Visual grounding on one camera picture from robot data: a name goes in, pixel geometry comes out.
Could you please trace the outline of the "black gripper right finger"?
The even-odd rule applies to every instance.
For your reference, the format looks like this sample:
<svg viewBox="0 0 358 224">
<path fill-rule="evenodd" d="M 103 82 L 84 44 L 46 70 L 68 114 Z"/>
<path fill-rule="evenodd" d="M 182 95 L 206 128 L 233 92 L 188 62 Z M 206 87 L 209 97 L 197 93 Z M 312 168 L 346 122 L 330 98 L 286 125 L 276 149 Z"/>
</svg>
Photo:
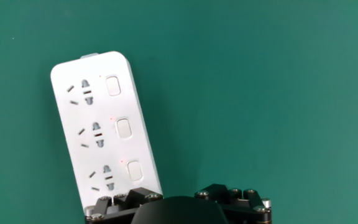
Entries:
<svg viewBox="0 0 358 224">
<path fill-rule="evenodd" d="M 258 191 L 211 184 L 194 193 L 194 198 L 211 202 L 228 223 L 272 223 L 272 209 L 266 207 Z"/>
</svg>

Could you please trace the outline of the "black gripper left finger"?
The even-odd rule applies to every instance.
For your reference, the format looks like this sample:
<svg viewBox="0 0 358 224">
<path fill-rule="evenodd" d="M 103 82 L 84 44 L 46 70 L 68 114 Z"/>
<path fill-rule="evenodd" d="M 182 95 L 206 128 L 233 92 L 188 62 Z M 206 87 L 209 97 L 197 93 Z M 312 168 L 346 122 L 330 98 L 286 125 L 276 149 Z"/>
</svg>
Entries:
<svg viewBox="0 0 358 224">
<path fill-rule="evenodd" d="M 113 197 L 102 196 L 84 209 L 85 223 L 131 223 L 141 206 L 162 199 L 162 194 L 143 187 Z"/>
</svg>

